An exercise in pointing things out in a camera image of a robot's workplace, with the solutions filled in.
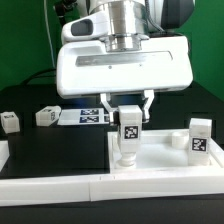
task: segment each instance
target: white block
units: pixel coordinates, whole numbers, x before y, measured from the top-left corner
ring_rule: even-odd
[[[191,119],[189,128],[188,165],[210,165],[212,121],[208,119]]]
[[[14,112],[2,113],[1,123],[6,134],[20,131],[19,119]]]
[[[189,127],[190,136],[211,138],[212,120],[192,118]]]
[[[37,126],[50,126],[59,119],[61,108],[59,106],[47,106],[36,113]]]
[[[119,106],[119,118],[121,124],[141,124],[142,111],[136,105]]]
[[[121,153],[133,153],[140,147],[142,111],[138,106],[119,106],[118,146]]]
[[[0,141],[0,171],[9,158],[9,146],[7,141]]]

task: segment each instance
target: white tray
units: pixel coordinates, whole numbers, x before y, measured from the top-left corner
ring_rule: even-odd
[[[188,166],[171,133],[145,131],[136,169],[115,169],[116,133],[108,133],[110,174],[0,180],[0,206],[224,193],[224,152],[212,140],[209,166]]]

